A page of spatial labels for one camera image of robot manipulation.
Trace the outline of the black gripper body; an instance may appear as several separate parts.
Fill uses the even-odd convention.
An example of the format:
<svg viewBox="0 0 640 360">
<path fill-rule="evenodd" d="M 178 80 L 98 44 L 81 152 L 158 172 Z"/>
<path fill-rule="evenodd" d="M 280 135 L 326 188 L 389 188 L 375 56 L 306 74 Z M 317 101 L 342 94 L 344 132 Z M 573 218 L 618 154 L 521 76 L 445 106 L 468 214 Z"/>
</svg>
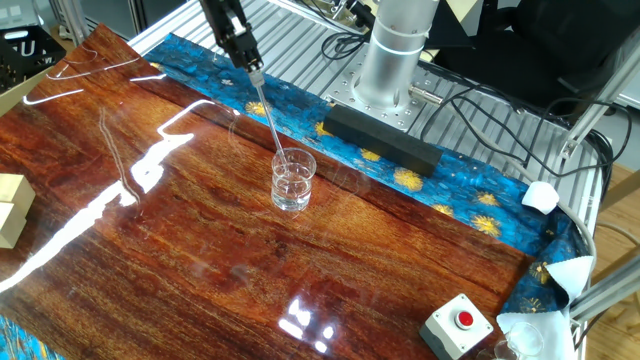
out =
<svg viewBox="0 0 640 360">
<path fill-rule="evenodd" d="M 246 16 L 239 0 L 200 0 L 201 7 L 213 28 L 245 27 Z"/>
</svg>

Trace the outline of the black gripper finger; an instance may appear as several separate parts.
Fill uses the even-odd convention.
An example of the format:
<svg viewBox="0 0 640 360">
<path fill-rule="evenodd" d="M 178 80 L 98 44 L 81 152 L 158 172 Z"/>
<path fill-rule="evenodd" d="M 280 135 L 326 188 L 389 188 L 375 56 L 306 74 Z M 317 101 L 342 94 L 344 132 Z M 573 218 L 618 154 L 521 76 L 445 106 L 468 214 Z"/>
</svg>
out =
<svg viewBox="0 0 640 360">
<path fill-rule="evenodd" d="M 236 68 L 242 68 L 249 76 L 254 87 L 264 84 L 262 74 L 263 62 L 257 48 L 250 27 L 234 26 L 234 32 L 229 36 L 228 54 Z"/>
<path fill-rule="evenodd" d="M 257 41 L 252 33 L 252 26 L 247 24 L 245 30 L 235 35 L 232 31 L 226 31 L 213 26 L 216 43 L 231 59 L 236 68 L 243 68 L 254 87 L 258 86 L 258 48 Z"/>
</svg>

